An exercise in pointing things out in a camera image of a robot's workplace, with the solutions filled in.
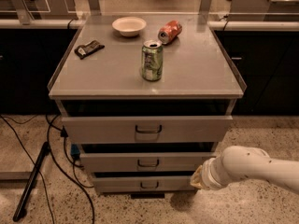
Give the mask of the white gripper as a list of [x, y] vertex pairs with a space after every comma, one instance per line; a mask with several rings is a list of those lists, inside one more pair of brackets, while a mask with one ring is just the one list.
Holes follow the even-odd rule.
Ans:
[[217, 177], [215, 168], [218, 158], [211, 158], [203, 163], [203, 166], [199, 166], [192, 174], [190, 184], [198, 189], [223, 189], [224, 185]]

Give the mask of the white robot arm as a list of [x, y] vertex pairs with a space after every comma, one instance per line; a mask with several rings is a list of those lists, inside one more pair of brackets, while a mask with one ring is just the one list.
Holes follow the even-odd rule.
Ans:
[[219, 190], [229, 184], [258, 179], [299, 193], [299, 162], [271, 158], [263, 149], [231, 146], [193, 173], [190, 184], [198, 189]]

